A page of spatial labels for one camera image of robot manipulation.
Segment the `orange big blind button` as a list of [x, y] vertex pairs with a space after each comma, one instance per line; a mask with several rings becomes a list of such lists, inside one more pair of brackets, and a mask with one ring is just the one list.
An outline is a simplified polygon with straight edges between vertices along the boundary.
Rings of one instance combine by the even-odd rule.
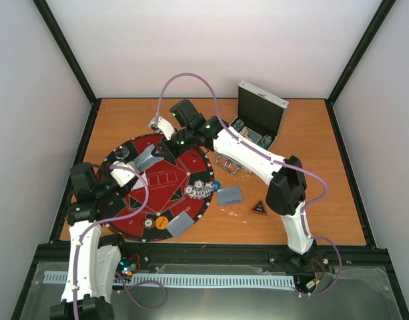
[[169, 219], [164, 216], [159, 216], [155, 220], [155, 227], [159, 230], [164, 230], [167, 228], [167, 224], [169, 223]]

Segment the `aluminium poker chip case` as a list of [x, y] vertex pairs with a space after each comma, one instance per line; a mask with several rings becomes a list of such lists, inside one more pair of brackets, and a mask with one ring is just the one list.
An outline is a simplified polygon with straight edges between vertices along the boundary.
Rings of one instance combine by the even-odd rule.
[[[218, 133], [218, 138], [214, 140], [215, 152], [268, 183], [272, 173], [282, 168], [274, 161], [282, 162], [284, 158], [270, 152], [270, 147], [280, 133], [288, 105], [288, 101], [241, 81], [238, 84], [238, 115], [228, 125], [228, 129], [222, 129]], [[232, 127], [237, 119], [244, 122], [244, 127], [254, 130], [262, 137], [270, 135], [273, 141], [269, 149], [263, 149], [240, 135]]]

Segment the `blue white poker chips pile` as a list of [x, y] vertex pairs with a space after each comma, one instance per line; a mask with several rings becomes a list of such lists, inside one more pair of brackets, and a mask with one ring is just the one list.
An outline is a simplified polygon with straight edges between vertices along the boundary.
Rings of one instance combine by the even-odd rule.
[[192, 199], [204, 199], [209, 197], [214, 190], [215, 186], [212, 182], [204, 183], [201, 180], [197, 180], [193, 185], [185, 187], [185, 194]]

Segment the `blue small blind button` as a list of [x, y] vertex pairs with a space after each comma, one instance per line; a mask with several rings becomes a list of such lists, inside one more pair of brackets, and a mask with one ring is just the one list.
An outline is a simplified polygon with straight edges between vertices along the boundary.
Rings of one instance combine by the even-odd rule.
[[219, 181], [212, 181], [212, 186], [214, 191], [219, 191], [221, 189], [221, 184]]

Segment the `grey card deck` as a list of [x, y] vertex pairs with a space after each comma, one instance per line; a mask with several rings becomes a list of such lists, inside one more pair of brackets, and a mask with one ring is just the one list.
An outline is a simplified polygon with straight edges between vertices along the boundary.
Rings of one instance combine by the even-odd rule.
[[156, 163], [163, 161], [163, 157], [155, 156], [152, 154], [155, 149], [155, 145], [148, 145], [144, 151], [142, 151], [134, 160], [134, 167], [137, 172], [142, 173], [154, 166]]

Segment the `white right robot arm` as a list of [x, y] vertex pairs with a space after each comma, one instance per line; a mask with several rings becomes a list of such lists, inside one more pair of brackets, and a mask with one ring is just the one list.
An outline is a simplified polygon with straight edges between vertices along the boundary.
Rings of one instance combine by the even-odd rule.
[[305, 269], [316, 251], [316, 241], [306, 221], [306, 179], [297, 157], [286, 159], [243, 138], [228, 126], [220, 115], [206, 119], [184, 99], [176, 103], [171, 114], [180, 125], [155, 114], [149, 127], [163, 134], [153, 154], [174, 162], [192, 147], [204, 147], [233, 160], [258, 176], [268, 187], [266, 204], [281, 219], [288, 239], [290, 263]]

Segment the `orange black poker chip stack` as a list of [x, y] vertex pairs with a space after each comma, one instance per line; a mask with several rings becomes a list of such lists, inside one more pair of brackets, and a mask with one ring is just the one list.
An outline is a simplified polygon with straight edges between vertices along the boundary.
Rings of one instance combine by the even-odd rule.
[[154, 226], [155, 226], [155, 220], [152, 219], [152, 218], [146, 219], [143, 222], [143, 226], [144, 226], [145, 229], [153, 229]]

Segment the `grey playing cards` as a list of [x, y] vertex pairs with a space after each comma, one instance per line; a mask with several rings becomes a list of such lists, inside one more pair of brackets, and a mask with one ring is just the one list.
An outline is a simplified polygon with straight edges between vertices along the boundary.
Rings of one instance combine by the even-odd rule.
[[218, 190], [218, 205], [235, 205], [242, 202], [242, 192], [239, 185]]

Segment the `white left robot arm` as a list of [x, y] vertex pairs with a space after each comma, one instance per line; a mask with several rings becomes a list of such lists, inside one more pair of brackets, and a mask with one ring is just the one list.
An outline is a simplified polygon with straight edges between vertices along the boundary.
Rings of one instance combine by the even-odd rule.
[[99, 212], [101, 201], [129, 193], [136, 182], [143, 183], [141, 171], [132, 161], [116, 161], [98, 179], [94, 165], [79, 163], [70, 170], [76, 201], [69, 205], [70, 254], [68, 275], [59, 304], [50, 308], [50, 319], [113, 319], [111, 292], [116, 269], [129, 262], [121, 235], [102, 236], [111, 222]]

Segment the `clear dealer button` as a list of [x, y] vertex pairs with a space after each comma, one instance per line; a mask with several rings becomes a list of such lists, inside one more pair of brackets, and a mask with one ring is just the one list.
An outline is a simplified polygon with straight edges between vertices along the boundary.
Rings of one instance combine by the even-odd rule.
[[129, 155], [129, 149], [126, 146], [119, 146], [113, 151], [113, 154], [116, 159], [122, 160]]

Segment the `red black triangular button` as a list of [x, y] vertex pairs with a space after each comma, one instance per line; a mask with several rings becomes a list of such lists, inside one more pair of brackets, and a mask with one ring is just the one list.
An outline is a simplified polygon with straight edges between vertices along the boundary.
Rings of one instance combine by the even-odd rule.
[[267, 216], [268, 212], [265, 208], [264, 205], [264, 201], [263, 200], [259, 200], [251, 209], [250, 211], [252, 213], [258, 214], [258, 215], [263, 215], [263, 216]]

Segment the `ace of diamonds card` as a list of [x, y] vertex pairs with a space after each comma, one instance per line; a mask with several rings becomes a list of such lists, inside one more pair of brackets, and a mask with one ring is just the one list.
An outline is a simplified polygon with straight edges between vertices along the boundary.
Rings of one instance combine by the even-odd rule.
[[132, 187], [132, 189], [131, 189], [132, 191], [133, 191], [133, 190], [136, 190], [136, 189], [141, 189], [141, 188], [143, 188], [144, 185], [148, 185], [146, 173], [142, 173], [142, 174], [141, 174], [141, 177], [142, 177], [142, 179], [143, 179], [143, 181], [144, 181], [145, 183], [143, 183], [142, 180], [138, 179], [138, 180], [135, 182], [134, 186]]

